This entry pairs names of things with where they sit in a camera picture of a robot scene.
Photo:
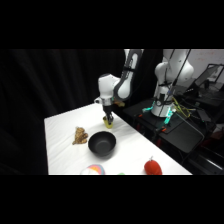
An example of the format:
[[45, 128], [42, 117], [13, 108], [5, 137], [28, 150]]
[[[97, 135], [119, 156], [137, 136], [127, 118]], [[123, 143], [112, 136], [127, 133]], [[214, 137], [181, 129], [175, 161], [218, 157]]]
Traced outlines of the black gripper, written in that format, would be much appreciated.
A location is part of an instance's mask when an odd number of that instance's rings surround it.
[[113, 117], [113, 115], [112, 115], [112, 106], [111, 105], [109, 105], [109, 106], [104, 106], [103, 105], [103, 111], [105, 112], [105, 116], [103, 117], [103, 121], [104, 121], [104, 123], [105, 124], [108, 124], [109, 123], [109, 125], [111, 125], [112, 123], [113, 123], [113, 121], [114, 121], [114, 117]]

